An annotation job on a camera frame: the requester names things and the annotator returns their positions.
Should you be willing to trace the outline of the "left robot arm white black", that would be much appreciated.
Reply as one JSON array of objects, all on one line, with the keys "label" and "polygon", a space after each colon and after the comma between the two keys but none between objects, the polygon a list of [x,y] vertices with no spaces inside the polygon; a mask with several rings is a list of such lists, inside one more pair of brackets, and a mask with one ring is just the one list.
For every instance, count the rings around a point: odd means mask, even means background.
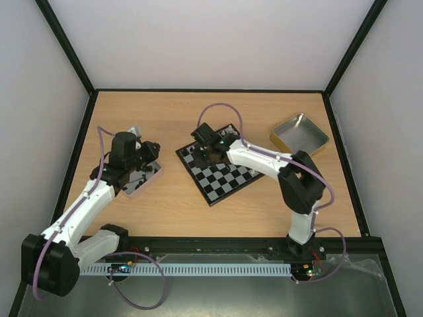
[{"label": "left robot arm white black", "polygon": [[81,238],[130,176],[155,162],[159,151],[158,143],[142,141],[134,131],[115,133],[110,152],[101,152],[99,165],[78,198],[42,234],[24,239],[21,273],[36,299],[42,299],[41,291],[64,297],[83,270],[108,254],[128,249],[128,230],[116,225],[104,225],[90,238]]}]

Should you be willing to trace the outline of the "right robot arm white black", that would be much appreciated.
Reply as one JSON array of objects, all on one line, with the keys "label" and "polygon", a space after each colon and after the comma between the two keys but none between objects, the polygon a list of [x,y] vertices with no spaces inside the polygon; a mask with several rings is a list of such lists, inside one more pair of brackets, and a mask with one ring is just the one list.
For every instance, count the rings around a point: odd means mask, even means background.
[{"label": "right robot arm white black", "polygon": [[327,185],[304,151],[286,154],[257,147],[234,133],[221,135],[202,123],[191,136],[197,142],[192,155],[198,167],[225,163],[244,166],[278,181],[284,203],[291,210],[288,252],[304,258],[311,251],[315,218]]}]

